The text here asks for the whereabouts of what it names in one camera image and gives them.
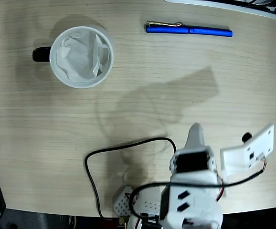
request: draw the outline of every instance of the white mug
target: white mug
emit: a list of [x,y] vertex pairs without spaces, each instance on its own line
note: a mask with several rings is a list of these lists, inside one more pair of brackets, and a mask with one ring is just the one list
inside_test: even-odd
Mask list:
[[[90,30],[101,37],[106,45],[109,47],[110,55],[109,60],[106,68],[95,78],[87,82],[74,82],[71,81],[65,71],[63,71],[56,63],[56,51],[59,49],[62,41],[65,37],[70,35],[71,33],[79,30]],[[74,87],[74,88],[90,88],[93,86],[98,85],[101,83],[110,73],[113,62],[114,62],[114,43],[112,38],[109,36],[107,31],[96,25],[89,25],[89,26],[76,26],[67,29],[66,31],[62,32],[58,37],[55,39],[51,47],[40,47],[33,50],[32,58],[35,62],[50,62],[51,69],[55,76],[64,84]]]

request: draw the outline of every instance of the black cord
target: black cord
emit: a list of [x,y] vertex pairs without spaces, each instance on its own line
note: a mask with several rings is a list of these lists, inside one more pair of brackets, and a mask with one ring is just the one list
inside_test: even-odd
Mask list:
[[136,143],[132,143],[132,144],[129,144],[129,145],[124,145],[124,146],[116,146],[116,147],[111,147],[111,148],[106,148],[106,149],[100,149],[100,150],[96,150],[90,154],[88,154],[86,157],[85,157],[85,169],[86,169],[86,172],[87,172],[87,175],[89,177],[89,180],[90,180],[90,183],[92,185],[92,188],[94,190],[94,193],[95,193],[95,198],[96,198],[96,208],[97,208],[97,211],[99,213],[99,216],[104,219],[104,220],[111,220],[110,218],[106,218],[102,215],[102,211],[101,211],[101,206],[100,206],[100,198],[99,198],[99,194],[98,194],[98,191],[96,189],[96,185],[95,185],[95,182],[91,176],[91,173],[89,171],[89,167],[88,167],[88,159],[92,156],[92,155],[95,155],[95,154],[99,154],[99,153],[103,153],[103,152],[109,152],[109,151],[115,151],[115,150],[120,150],[120,149],[127,149],[127,148],[131,148],[131,147],[135,147],[135,146],[139,146],[139,145],[142,145],[142,144],[145,144],[145,143],[149,143],[149,142],[154,142],[154,141],[159,141],[159,140],[164,140],[164,141],[168,141],[171,143],[171,145],[173,146],[173,150],[174,152],[176,152],[176,146],[175,146],[175,143],[167,138],[167,137],[155,137],[155,138],[150,138],[150,139],[147,139],[147,140],[144,140],[144,141],[140,141],[140,142],[136,142]]
[[267,161],[265,160],[263,168],[260,171],[254,173],[253,175],[251,175],[250,177],[248,177],[246,179],[243,179],[243,180],[240,180],[240,181],[237,181],[234,183],[230,183],[230,184],[223,183],[220,185],[213,185],[213,184],[202,185],[202,184],[190,184],[190,183],[178,183],[178,182],[153,182],[153,183],[141,185],[130,194],[130,197],[128,200],[128,206],[129,206],[130,212],[139,219],[157,219],[158,216],[153,216],[153,217],[141,216],[134,210],[133,200],[134,200],[135,195],[137,195],[140,191],[142,191],[146,188],[158,187],[158,186],[201,187],[201,188],[226,188],[226,187],[237,186],[237,185],[243,184],[247,181],[250,181],[250,180],[256,178],[257,176],[259,176],[260,174],[262,174],[265,170],[266,164],[267,164]]
[[[96,185],[94,183],[94,180],[91,176],[91,173],[89,171],[89,167],[88,167],[88,159],[92,156],[92,155],[95,155],[95,154],[99,154],[99,153],[103,153],[103,152],[109,152],[109,151],[115,151],[115,150],[121,150],[121,149],[127,149],[127,148],[131,148],[131,147],[135,147],[135,146],[139,146],[139,145],[142,145],[142,144],[146,144],[146,143],[149,143],[149,142],[154,142],[154,141],[159,141],[159,140],[165,140],[165,141],[169,141],[172,146],[173,146],[173,150],[174,152],[176,152],[176,146],[175,146],[175,143],[170,139],[170,138],[167,138],[167,137],[155,137],[155,138],[150,138],[150,139],[147,139],[147,140],[144,140],[144,141],[140,141],[140,142],[136,142],[136,143],[132,143],[132,144],[129,144],[129,145],[124,145],[124,146],[116,146],[116,147],[111,147],[111,148],[106,148],[106,149],[100,149],[100,150],[96,150],[90,154],[88,154],[85,158],[85,169],[86,169],[86,172],[88,174],[88,177],[90,179],[90,182],[92,184],[92,187],[93,187],[93,190],[94,190],[94,193],[95,193],[95,197],[96,197],[96,207],[97,207],[97,211],[99,213],[99,216],[104,219],[104,220],[111,220],[110,218],[106,218],[102,215],[102,211],[101,211],[101,206],[100,206],[100,198],[99,198],[99,194],[98,194],[98,191],[96,189]],[[178,182],[153,182],[153,183],[148,183],[148,184],[145,184],[145,185],[141,185],[139,186],[138,188],[136,188],[130,195],[129,197],[129,200],[128,200],[128,206],[129,206],[129,209],[131,211],[131,213],[136,216],[137,218],[139,219],[157,219],[158,216],[154,216],[154,217],[146,217],[146,216],[141,216],[139,215],[135,210],[134,210],[134,205],[133,205],[133,200],[134,200],[134,197],[142,190],[146,189],[146,188],[150,188],[150,187],[158,187],[158,186],[178,186],[178,187],[200,187],[200,188],[226,188],[226,187],[232,187],[232,186],[237,186],[237,185],[240,185],[240,184],[243,184],[247,181],[250,181],[252,179],[254,179],[255,177],[259,176],[260,174],[262,174],[265,170],[265,167],[267,165],[267,160],[264,159],[264,165],[263,165],[263,168],[254,173],[253,175],[251,175],[250,177],[246,178],[246,179],[243,179],[243,180],[240,180],[240,181],[237,181],[237,182],[234,182],[234,183],[230,183],[230,184],[225,184],[225,183],[222,183],[220,185],[213,185],[213,184],[190,184],[190,183],[178,183]]]

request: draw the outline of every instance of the blue pen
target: blue pen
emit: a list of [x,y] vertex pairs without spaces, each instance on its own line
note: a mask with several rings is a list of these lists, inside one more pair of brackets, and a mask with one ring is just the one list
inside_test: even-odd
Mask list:
[[212,35],[221,37],[232,37],[233,32],[231,30],[187,26],[181,22],[175,24],[161,23],[155,21],[148,21],[146,24],[147,33],[174,33],[174,34],[200,34],[200,35]]

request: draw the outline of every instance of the white object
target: white object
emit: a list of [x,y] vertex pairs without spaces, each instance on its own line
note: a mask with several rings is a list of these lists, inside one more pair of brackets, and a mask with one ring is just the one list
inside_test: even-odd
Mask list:
[[[160,211],[160,193],[159,187],[152,187],[142,190],[139,193],[139,199],[134,205],[137,213],[147,214],[149,217],[158,216]],[[156,223],[155,220],[149,220],[149,223]],[[141,220],[131,216],[128,221],[128,229],[141,229]]]
[[[191,162],[201,163],[204,169],[199,168],[196,171],[190,171],[189,167],[192,164],[189,164],[189,160],[190,155],[193,154],[204,155],[201,156],[201,161]],[[179,171],[180,163],[177,163],[177,159],[181,155],[188,156],[188,171]],[[202,126],[199,123],[195,123],[190,128],[185,147],[175,152],[170,160],[170,168],[172,172],[171,182],[219,184],[214,153],[209,146],[204,145]],[[160,215],[160,225],[164,229],[220,228],[223,213],[216,201],[218,193],[219,189],[216,188],[166,187],[162,192],[161,201],[169,202],[168,212],[166,215]]]
[[50,65],[55,76],[74,88],[98,85],[110,73],[113,62],[112,38],[96,25],[72,27],[62,32],[50,50]]
[[209,7],[221,8],[221,9],[227,9],[227,10],[235,10],[235,11],[240,11],[240,12],[245,12],[245,13],[255,14],[255,15],[259,15],[267,18],[276,19],[276,14],[264,12],[261,10],[241,7],[241,6],[235,6],[231,4],[214,2],[214,1],[206,1],[206,0],[165,0],[165,1],[172,2],[172,3],[183,3],[183,4],[190,4],[190,5],[197,5],[197,6],[209,6]]
[[274,125],[269,123],[241,146],[221,149],[221,169],[224,180],[227,181],[227,176],[253,168],[264,157],[272,153],[273,148]]
[[114,211],[120,216],[130,216],[128,206],[129,194],[133,191],[131,186],[125,186],[114,201]]

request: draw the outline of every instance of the wooden table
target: wooden table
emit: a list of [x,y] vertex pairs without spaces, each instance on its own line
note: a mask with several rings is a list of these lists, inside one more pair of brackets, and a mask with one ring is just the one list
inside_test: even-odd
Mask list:
[[[147,20],[220,25],[234,37],[146,34]],[[100,85],[70,88],[32,61],[34,48],[88,24],[116,43]],[[276,20],[163,0],[0,0],[0,184],[9,208],[97,216],[86,154],[158,135],[181,148],[195,122],[218,164],[219,149],[241,144],[246,131],[276,128]],[[171,155],[157,142],[91,158],[104,215],[121,185],[169,180]],[[224,213],[276,207],[276,132],[265,173],[220,204]]]

